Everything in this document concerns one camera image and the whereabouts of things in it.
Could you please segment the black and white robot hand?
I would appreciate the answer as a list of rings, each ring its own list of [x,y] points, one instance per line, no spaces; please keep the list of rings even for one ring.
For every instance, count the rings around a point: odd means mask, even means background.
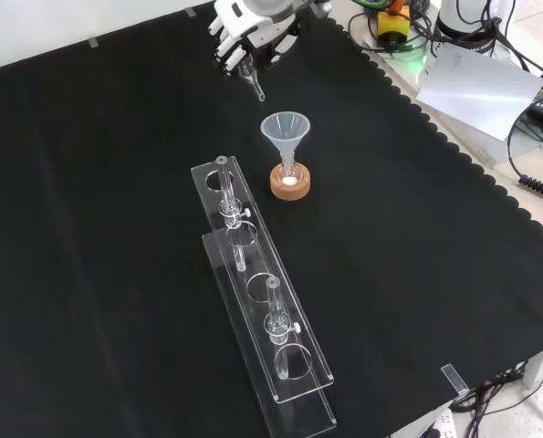
[[[279,62],[297,40],[298,1],[216,1],[208,32],[216,37],[215,60],[234,75],[251,58],[255,65]]]

